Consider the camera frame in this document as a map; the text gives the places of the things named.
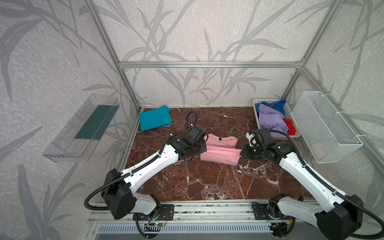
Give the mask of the purple t-shirt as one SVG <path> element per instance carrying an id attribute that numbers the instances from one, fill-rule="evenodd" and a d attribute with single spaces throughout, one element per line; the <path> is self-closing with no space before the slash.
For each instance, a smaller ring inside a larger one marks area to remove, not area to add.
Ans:
<path id="1" fill-rule="evenodd" d="M 285 116 L 262 104 L 260 104 L 259 110 L 258 119 L 261 129 L 266 128 L 268 130 L 280 131 L 287 134 L 288 127 L 284 122 Z"/>

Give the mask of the pink t-shirt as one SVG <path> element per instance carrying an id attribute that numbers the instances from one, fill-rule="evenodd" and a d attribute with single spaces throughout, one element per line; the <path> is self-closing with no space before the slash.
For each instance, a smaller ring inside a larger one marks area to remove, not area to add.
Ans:
<path id="1" fill-rule="evenodd" d="M 200 159 L 206 162 L 236 166 L 242 151 L 236 148 L 237 143 L 236 137 L 218 137 L 209 134 L 206 139 L 207 151 L 200 155 Z"/>

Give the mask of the white plastic laundry basket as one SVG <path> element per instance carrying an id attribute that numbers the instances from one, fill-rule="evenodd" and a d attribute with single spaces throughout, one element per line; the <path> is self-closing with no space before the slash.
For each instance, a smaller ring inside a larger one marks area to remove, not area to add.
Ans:
<path id="1" fill-rule="evenodd" d="M 253 107 L 259 129 L 280 131 L 291 138 L 301 136 L 291 115 L 291 108 L 285 100 L 253 99 Z"/>

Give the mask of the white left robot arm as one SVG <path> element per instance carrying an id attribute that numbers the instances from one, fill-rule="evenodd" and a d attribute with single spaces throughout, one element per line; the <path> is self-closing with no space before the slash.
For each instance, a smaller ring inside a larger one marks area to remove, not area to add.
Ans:
<path id="1" fill-rule="evenodd" d="M 160 150 L 140 163 L 118 172 L 111 170 L 105 184 L 124 177 L 101 191 L 108 210 L 116 220 L 128 214 L 144 215 L 156 219 L 161 213 L 159 200 L 153 195 L 138 193 L 141 186 L 166 167 L 193 158 L 207 151 L 208 135 L 197 126 L 191 126 L 180 135 L 170 135 Z"/>

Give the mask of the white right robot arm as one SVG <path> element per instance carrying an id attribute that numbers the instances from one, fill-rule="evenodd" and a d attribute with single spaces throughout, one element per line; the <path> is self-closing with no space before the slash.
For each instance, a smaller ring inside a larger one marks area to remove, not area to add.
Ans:
<path id="1" fill-rule="evenodd" d="M 250 131 L 242 157 L 248 160 L 270 160 L 291 174 L 316 199 L 311 205 L 290 197 L 277 200 L 283 215 L 317 227 L 328 240 L 345 240 L 362 226 L 363 201 L 356 195 L 350 202 L 347 195 L 320 176 L 300 156 L 294 143 L 276 142 L 267 129 Z"/>

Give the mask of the red t-shirt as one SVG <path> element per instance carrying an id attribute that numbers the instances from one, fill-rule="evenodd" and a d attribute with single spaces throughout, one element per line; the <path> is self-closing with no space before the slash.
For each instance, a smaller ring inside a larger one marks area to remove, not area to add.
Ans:
<path id="1" fill-rule="evenodd" d="M 288 127 L 287 134 L 289 136 L 294 136 L 297 131 L 296 131 L 296 128 L 294 127 L 293 120 L 291 120 L 291 119 L 284 119 L 284 122 L 285 122 L 286 126 Z"/>

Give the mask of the blue t-shirt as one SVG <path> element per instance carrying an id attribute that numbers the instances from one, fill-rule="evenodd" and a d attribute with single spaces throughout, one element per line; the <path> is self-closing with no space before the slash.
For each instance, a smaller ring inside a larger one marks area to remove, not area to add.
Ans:
<path id="1" fill-rule="evenodd" d="M 284 106 L 286 104 L 285 100 L 279 100 L 279 101 L 271 102 L 271 103 L 266 102 L 266 101 L 263 101 L 261 103 L 256 103 L 255 109 L 256 109 L 257 115 L 259 115 L 259 112 L 260 112 L 260 110 L 259 110 L 260 104 L 265 105 L 271 109 L 274 109 L 274 110 L 280 112 L 283 116 L 285 116 L 285 109 L 284 109 Z"/>

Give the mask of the folded teal t-shirt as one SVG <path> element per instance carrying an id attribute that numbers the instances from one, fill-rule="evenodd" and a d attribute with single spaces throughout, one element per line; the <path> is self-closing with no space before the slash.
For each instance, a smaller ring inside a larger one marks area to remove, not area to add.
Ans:
<path id="1" fill-rule="evenodd" d="M 141 131 L 152 130 L 173 123 L 170 116 L 170 109 L 167 106 L 139 113 L 139 121 Z"/>

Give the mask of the green circuit board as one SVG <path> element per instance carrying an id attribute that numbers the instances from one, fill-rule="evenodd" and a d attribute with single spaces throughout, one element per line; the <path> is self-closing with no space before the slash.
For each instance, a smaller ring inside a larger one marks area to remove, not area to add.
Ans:
<path id="1" fill-rule="evenodd" d="M 161 228 L 165 227 L 168 222 L 149 222 L 145 225 L 147 231 L 159 232 Z"/>

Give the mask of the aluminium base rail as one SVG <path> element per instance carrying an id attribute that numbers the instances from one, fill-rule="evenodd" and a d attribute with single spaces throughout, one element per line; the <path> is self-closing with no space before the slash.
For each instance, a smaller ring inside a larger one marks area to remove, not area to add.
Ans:
<path id="1" fill-rule="evenodd" d="M 293 217 L 270 214 L 268 200 L 224 200 L 163 202 L 156 219 L 144 215 L 128 214 L 115 220 L 106 211 L 93 212 L 82 235 L 83 240 L 95 240 L 99 235 L 155 235 L 160 239 L 166 235 L 181 234 L 272 234 L 272 227 L 293 224 Z M 149 222 L 168 222 L 159 232 L 147 231 Z"/>

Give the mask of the aluminium cage frame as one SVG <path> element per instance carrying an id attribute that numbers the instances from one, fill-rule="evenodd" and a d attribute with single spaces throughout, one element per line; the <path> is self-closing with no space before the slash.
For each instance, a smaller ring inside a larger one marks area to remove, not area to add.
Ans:
<path id="1" fill-rule="evenodd" d="M 90 10 L 91 16 L 94 18 L 94 22 L 96 23 L 96 26 L 99 28 L 99 32 L 101 33 L 101 35 L 106 34 L 106 31 L 105 31 L 104 27 L 102 26 L 97 8 L 95 7 L 95 5 L 93 4 L 92 1 L 85 1 L 85 2 L 86 2 L 88 9 Z M 146 67 L 153 68 L 149 64 L 158 64 L 159 66 L 160 65 L 162 66 L 159 68 L 166 68 L 166 69 L 167 68 L 177 68 L 177 67 L 190 68 L 190 69 L 192 69 L 192 68 L 256 68 L 257 65 L 255 65 L 255 64 L 262 64 L 262 62 L 199 62 L 199 61 L 197 61 L 197 62 L 191 62 L 191 61 L 187 61 L 187 62 L 164 62 L 164 61 L 162 61 L 162 62 L 144 62 L 144 67 L 145 68 Z M 191 126 L 195 126 L 197 124 L 197 121 L 198 121 L 198 114 L 196 112 L 193 112 L 193 111 L 190 112 L 186 118 L 187 122 L 188 122 L 188 117 L 190 116 L 190 114 L 195 114 L 195 123 L 191 125 Z M 174 134 L 174 135 L 180 135 L 181 133 L 185 132 L 186 130 L 179 132 L 177 134 Z M 288 138 L 289 141 L 291 141 L 291 143 L 294 143 L 294 142 L 292 142 L 292 139 L 288 135 L 285 135 L 285 136 Z M 91 192 L 86 197 L 86 199 L 84 201 L 85 208 L 88 210 L 92 210 L 92 211 L 109 211 L 107 207 L 93 206 L 89 202 L 96 194 L 100 193 L 106 187 L 118 182 L 119 180 L 121 180 L 123 178 L 124 177 L 119 177 L 117 180 L 112 181 L 109 184 L 105 184 L 105 185 L 99 187 L 98 189 L 96 189 L 95 191 Z M 347 196 L 345 199 L 348 202 L 350 202 L 352 199 L 352 196 Z M 371 211 L 364 208 L 363 206 L 360 207 L 359 209 L 362 210 L 363 214 L 366 214 L 366 215 L 370 216 L 371 218 L 373 218 L 381 226 L 382 229 L 377 234 L 373 234 L 373 235 L 352 234 L 350 237 L 356 238 L 356 239 L 362 239 L 362 240 L 377 240 L 377 239 L 383 238 L 384 237 L 384 221 L 380 217 L 378 217 L 374 213 L 372 213 Z"/>

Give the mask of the clear acrylic wall shelf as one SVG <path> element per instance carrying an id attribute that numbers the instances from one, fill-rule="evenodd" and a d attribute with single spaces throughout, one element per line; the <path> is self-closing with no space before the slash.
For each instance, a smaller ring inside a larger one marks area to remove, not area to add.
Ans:
<path id="1" fill-rule="evenodd" d="M 119 110 L 117 97 L 90 94 L 43 156 L 54 163 L 86 163 Z"/>

